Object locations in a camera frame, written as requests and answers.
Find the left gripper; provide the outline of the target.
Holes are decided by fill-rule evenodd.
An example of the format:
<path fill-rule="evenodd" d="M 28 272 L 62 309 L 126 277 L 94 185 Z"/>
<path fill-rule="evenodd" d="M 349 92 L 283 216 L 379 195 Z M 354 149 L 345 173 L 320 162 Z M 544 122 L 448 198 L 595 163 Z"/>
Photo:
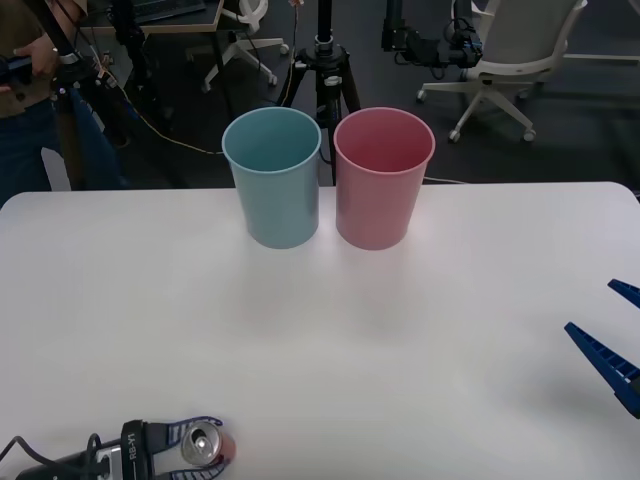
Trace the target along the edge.
<path fill-rule="evenodd" d="M 149 423 L 143 420 L 126 422 L 120 438 L 123 479 L 217 479 L 228 467 L 225 458 L 200 465 L 190 463 L 181 455 L 152 455 L 180 445 L 187 430 L 198 422 L 223 426 L 222 420 L 211 416 L 198 416 L 173 423 Z"/>

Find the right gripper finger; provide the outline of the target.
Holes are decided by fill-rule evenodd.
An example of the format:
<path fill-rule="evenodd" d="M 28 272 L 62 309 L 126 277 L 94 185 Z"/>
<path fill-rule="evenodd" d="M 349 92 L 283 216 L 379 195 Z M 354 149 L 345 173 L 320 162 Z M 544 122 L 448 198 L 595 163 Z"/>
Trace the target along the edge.
<path fill-rule="evenodd" d="M 634 306 L 640 307 L 640 289 L 638 287 L 617 279 L 610 280 L 607 286 Z"/>
<path fill-rule="evenodd" d="M 639 418 L 639 367 L 572 322 L 564 330 L 634 418 Z"/>

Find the person's hand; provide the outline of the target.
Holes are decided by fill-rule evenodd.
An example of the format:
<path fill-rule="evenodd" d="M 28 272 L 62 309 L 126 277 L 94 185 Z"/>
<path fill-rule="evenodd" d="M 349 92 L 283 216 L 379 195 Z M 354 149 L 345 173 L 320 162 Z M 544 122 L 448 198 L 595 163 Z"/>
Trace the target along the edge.
<path fill-rule="evenodd" d="M 35 77 L 52 74 L 59 64 L 59 54 L 47 34 L 44 34 L 26 46 L 14 50 L 16 56 L 28 56 L 32 62 Z"/>

